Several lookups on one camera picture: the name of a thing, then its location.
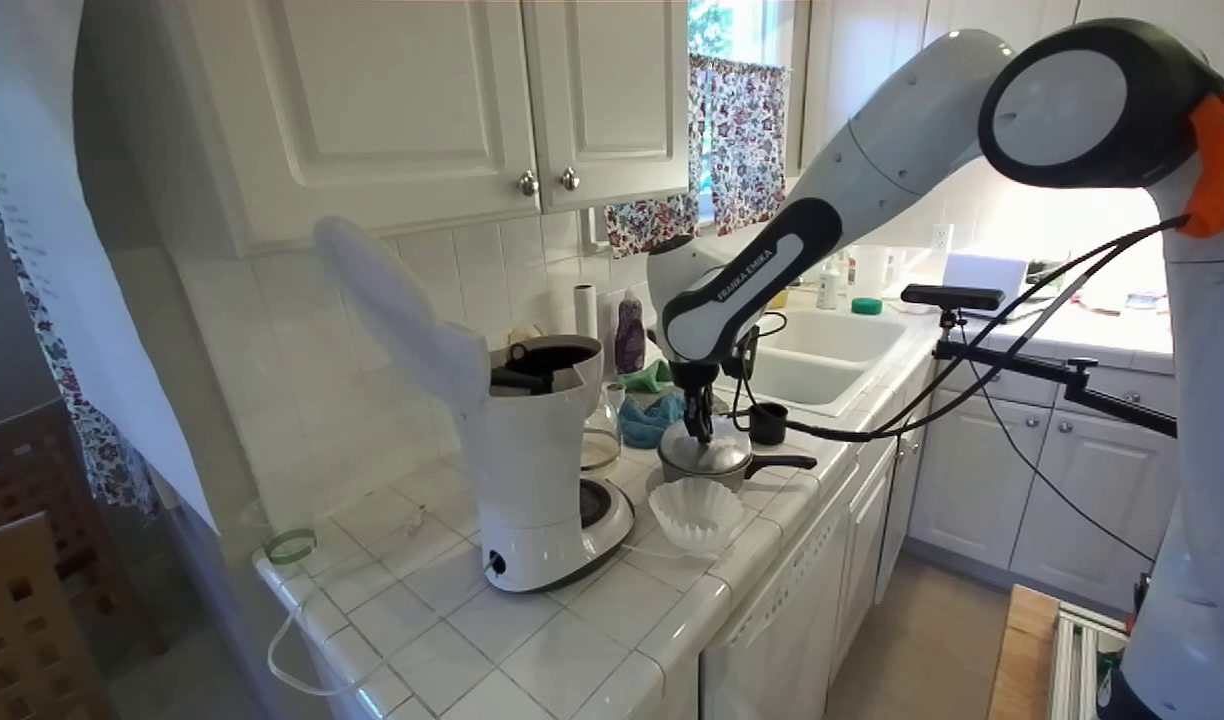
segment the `dishwasher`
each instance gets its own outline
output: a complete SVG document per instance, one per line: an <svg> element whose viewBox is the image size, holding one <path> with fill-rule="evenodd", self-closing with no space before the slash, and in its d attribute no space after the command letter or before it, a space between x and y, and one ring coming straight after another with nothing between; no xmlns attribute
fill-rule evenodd
<svg viewBox="0 0 1224 720"><path fill-rule="evenodd" d="M849 459L840 477L746 617L703 648L703 720L822 720L849 617L849 494L864 473Z"/></svg>

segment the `window curtain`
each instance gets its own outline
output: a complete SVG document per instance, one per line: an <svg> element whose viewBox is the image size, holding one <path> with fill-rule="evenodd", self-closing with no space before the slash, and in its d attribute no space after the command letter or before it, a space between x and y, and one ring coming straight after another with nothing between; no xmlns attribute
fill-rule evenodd
<svg viewBox="0 0 1224 720"><path fill-rule="evenodd" d="M25 295L25 308L32 316L45 363L64 397L64 408L75 423L80 456L83 456L83 477L97 501L115 503L115 506L140 506L156 510L156 492L143 456L121 436L121 427L83 399L83 386L75 378L75 368L67 363L64 338L51 329L51 316L32 288L18 249L9 244L9 259L18 267L18 288Z"/></svg>
<svg viewBox="0 0 1224 720"><path fill-rule="evenodd" d="M783 191L783 68L694 55L689 145L689 191L601 207L601 250L771 221Z"/></svg>

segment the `white bowl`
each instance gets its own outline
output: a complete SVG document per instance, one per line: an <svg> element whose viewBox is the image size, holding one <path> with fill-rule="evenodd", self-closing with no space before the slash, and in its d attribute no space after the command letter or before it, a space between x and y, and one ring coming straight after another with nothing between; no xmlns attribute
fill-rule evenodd
<svg viewBox="0 0 1224 720"><path fill-rule="evenodd" d="M694 554L723 550L746 520L742 494L708 477L661 485L649 503L663 534Z"/></svg>

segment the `kitchen sink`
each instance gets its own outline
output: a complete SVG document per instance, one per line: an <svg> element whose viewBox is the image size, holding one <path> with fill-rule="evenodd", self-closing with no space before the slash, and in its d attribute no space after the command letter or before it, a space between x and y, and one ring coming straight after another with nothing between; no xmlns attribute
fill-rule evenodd
<svg viewBox="0 0 1224 720"><path fill-rule="evenodd" d="M759 353L803 353L869 368L903 337L903 329L907 324L888 316L787 310L787 329L770 337Z"/></svg>
<svg viewBox="0 0 1224 720"><path fill-rule="evenodd" d="M920 338L930 338L930 324L787 310L787 329L759 338L751 391L755 399L849 414L864 408L864 397L888 386L892 368Z"/></svg>

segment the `coffee maker base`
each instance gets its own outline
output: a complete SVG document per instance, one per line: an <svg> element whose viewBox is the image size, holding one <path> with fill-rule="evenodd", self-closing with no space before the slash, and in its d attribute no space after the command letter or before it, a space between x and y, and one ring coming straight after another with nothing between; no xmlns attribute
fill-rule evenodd
<svg viewBox="0 0 1224 720"><path fill-rule="evenodd" d="M582 526L517 531L508 542L485 542L485 575L496 591L549 591L596 570L637 526L632 501L604 485L582 478Z"/></svg>

